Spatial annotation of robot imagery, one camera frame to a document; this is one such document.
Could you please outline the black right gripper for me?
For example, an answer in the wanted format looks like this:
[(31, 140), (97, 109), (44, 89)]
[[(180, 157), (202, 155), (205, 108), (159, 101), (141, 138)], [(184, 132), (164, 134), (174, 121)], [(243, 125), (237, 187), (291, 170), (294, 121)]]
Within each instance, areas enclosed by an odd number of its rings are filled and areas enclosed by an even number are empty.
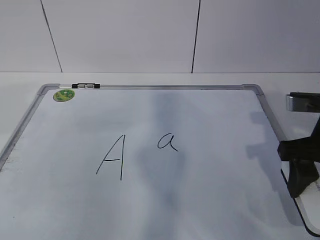
[(308, 137), (282, 140), (277, 148), (280, 159), (289, 162), (288, 191), (299, 197), (320, 174), (314, 162), (320, 162), (320, 120)]

